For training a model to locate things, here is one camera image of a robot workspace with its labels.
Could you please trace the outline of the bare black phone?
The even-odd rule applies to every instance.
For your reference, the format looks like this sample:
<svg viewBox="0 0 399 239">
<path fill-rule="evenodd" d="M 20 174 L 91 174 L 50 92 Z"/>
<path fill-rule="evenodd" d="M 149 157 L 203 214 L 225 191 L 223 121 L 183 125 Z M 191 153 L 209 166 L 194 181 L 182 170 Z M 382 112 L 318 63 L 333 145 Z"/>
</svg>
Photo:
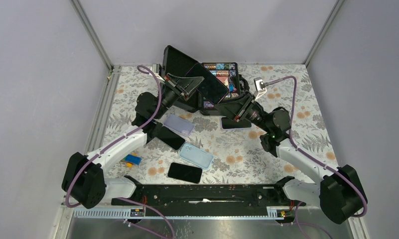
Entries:
<svg viewBox="0 0 399 239">
<path fill-rule="evenodd" d="M 229 93 L 228 87 L 200 63 L 196 63 L 186 73 L 185 77 L 203 77 L 204 80 L 200 83 L 197 90 L 214 105 L 223 100 Z"/>
<path fill-rule="evenodd" d="M 202 169 L 173 162 L 170 165 L 167 176 L 169 178 L 199 184 L 202 176 Z"/>
</svg>

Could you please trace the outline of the bare dark blue phone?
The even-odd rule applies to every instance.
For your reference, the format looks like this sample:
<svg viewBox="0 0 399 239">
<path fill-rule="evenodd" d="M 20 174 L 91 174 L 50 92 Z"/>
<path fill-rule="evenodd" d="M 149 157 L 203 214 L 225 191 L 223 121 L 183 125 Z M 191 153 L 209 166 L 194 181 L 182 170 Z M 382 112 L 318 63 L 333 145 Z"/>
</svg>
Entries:
<svg viewBox="0 0 399 239">
<path fill-rule="evenodd" d="M 164 126 L 160 128 L 156 137 L 174 150 L 179 150 L 185 143 L 184 138 Z"/>
</svg>

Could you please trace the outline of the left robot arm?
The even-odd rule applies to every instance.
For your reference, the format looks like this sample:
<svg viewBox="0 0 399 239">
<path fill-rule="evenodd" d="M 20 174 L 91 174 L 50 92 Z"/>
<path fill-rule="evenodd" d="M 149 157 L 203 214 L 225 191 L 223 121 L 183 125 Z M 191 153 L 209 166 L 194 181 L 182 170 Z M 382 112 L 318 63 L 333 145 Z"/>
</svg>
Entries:
<svg viewBox="0 0 399 239">
<path fill-rule="evenodd" d="M 62 182 L 65 204 L 91 209 L 103 200 L 124 198 L 135 205 L 142 200 L 142 190 L 128 178 L 110 179 L 105 174 L 136 149 L 158 138 L 174 150 L 185 139 L 156 122 L 179 99 L 189 99 L 204 81 L 204 77 L 176 77 L 171 74 L 157 80 L 157 96 L 141 93 L 136 100 L 136 116 L 131 126 L 107 145 L 87 154 L 74 153 L 68 162 Z"/>
</svg>

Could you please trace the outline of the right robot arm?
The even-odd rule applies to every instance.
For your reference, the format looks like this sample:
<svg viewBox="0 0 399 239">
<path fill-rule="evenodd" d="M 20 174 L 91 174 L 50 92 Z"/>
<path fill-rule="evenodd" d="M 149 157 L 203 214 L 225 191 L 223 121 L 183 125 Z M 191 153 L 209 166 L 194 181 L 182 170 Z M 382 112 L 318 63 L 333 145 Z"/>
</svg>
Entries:
<svg viewBox="0 0 399 239">
<path fill-rule="evenodd" d="M 319 207 L 336 224 L 366 214 L 368 200 L 356 170 L 350 165 L 334 168 L 299 147 L 291 135 L 287 109 L 278 107 L 268 113 L 251 94 L 214 107 L 235 122 L 247 120 L 264 130 L 265 134 L 260 136 L 264 151 L 297 167 L 313 181 L 282 180 L 283 186 L 275 189 L 273 195 L 278 204 L 286 205 L 294 200 Z"/>
</svg>

